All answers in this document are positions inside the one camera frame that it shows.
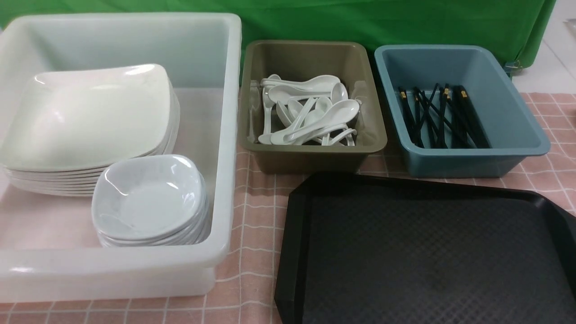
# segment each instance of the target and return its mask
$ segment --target spoon handle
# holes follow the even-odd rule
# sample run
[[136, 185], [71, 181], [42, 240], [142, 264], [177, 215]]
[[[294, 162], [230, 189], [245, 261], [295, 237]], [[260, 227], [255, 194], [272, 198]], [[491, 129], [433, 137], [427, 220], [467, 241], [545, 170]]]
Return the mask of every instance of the spoon handle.
[[314, 106], [315, 102], [316, 102], [316, 99], [308, 98], [308, 101], [306, 101], [306, 103], [304, 104], [304, 107], [302, 108], [300, 113], [298, 113], [298, 116], [295, 118], [292, 125], [290, 125], [289, 129], [291, 131], [296, 130], [300, 126], [302, 126], [302, 123], [304, 123], [304, 118], [306, 118], [306, 115], [310, 112], [310, 110], [312, 109], [312, 106]]
[[328, 146], [330, 142], [330, 134], [326, 134], [324, 135], [324, 137], [322, 138], [322, 146]]
[[275, 80], [275, 79], [262, 79], [260, 81], [261, 86], [274, 86], [274, 85], [291, 85], [297, 86], [299, 89], [305, 90], [306, 88], [312, 89], [311, 86], [307, 85], [305, 82], [288, 81], [288, 80]]
[[266, 91], [262, 90], [262, 106], [264, 106], [264, 131], [263, 134], [270, 134], [271, 133], [271, 125], [272, 125], [272, 106], [268, 106], [266, 104], [266, 100], [268, 99], [268, 95]]
[[339, 130], [339, 129], [346, 129], [348, 126], [346, 126], [346, 124], [338, 124], [338, 125], [333, 125], [333, 126], [328, 126], [328, 127], [324, 127], [318, 130], [315, 130], [307, 135], [303, 135], [300, 136], [300, 138], [298, 138], [297, 140], [294, 141], [294, 145], [302, 145], [314, 138], [319, 138], [322, 137], [326, 134], [330, 134], [331, 132], [335, 131], [335, 130]]
[[300, 100], [305, 100], [305, 99], [310, 99], [310, 98], [319, 98], [319, 97], [330, 97], [330, 94], [327, 92], [314, 92], [311, 93], [309, 95], [299, 95], [299, 96], [287, 96], [287, 97], [281, 97], [279, 100], [281, 103], [283, 103], [284, 105], [288, 105], [288, 101], [289, 100], [296, 100], [296, 101], [300, 101]]
[[349, 129], [343, 131], [342, 133], [334, 136], [334, 138], [330, 140], [328, 145], [334, 145], [334, 144], [340, 142], [344, 137], [346, 137], [350, 134], [354, 134], [354, 133], [356, 133], [356, 129], [349, 128]]
[[288, 108], [284, 106], [281, 102], [276, 103], [276, 113], [278, 114], [278, 118], [282, 124], [284, 124], [285, 128], [290, 127], [294, 122], [295, 116], [292, 116], [290, 112], [288, 112]]
[[297, 138], [299, 138], [299, 137], [309, 135], [309, 133], [311, 133], [311, 132], [313, 132], [313, 131], [315, 131], [315, 130], [322, 129], [322, 128], [326, 127], [326, 126], [329, 126], [329, 125], [325, 125], [325, 124], [326, 124], [326, 123], [325, 123], [323, 120], [318, 120], [317, 122], [312, 123], [312, 124], [310, 124], [310, 125], [308, 125], [308, 126], [304, 126], [304, 127], [300, 128], [300, 129], [297, 130], [297, 131], [294, 131], [294, 132], [292, 132], [292, 133], [286, 134], [285, 137], [284, 137], [284, 139], [285, 139], [287, 142], [292, 142], [292, 141], [294, 141], [295, 139], [297, 139]]

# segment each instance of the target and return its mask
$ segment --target khaki container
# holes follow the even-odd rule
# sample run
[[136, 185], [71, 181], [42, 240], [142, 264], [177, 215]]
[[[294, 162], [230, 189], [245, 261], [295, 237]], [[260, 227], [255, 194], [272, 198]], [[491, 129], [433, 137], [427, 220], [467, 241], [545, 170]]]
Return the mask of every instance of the khaki container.
[[[323, 74], [340, 78], [360, 113], [348, 123], [358, 131], [356, 146], [266, 145], [257, 142], [264, 130], [260, 80], [278, 74], [283, 80], [306, 81]], [[272, 110], [272, 131], [282, 129]], [[364, 159], [382, 150], [388, 139], [376, 86], [364, 47], [348, 42], [259, 40], [244, 59], [238, 108], [238, 139], [267, 174], [308, 174], [317, 171], [356, 172]]]

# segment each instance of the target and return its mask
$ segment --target black serving tray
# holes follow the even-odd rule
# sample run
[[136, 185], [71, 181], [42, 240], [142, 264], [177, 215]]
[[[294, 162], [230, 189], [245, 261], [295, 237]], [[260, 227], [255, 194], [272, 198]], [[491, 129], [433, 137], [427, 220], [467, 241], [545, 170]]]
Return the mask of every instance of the black serving tray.
[[531, 191], [315, 174], [288, 202], [283, 324], [576, 323], [573, 217]]

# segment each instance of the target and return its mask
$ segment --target textured tray surface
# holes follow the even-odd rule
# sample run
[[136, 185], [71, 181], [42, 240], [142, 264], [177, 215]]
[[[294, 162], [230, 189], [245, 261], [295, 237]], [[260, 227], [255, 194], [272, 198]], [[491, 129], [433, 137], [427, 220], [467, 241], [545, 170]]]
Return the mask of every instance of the textured tray surface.
[[383, 199], [389, 191], [312, 199], [304, 323], [576, 322], [532, 204]]

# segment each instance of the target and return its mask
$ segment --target green cloth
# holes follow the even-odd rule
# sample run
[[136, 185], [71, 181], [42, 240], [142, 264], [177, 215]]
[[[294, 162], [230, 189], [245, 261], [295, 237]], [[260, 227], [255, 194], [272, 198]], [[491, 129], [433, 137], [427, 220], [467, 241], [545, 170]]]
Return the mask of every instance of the green cloth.
[[474, 44], [502, 63], [534, 61], [555, 0], [1, 0], [0, 24], [29, 14], [229, 12], [257, 39]]

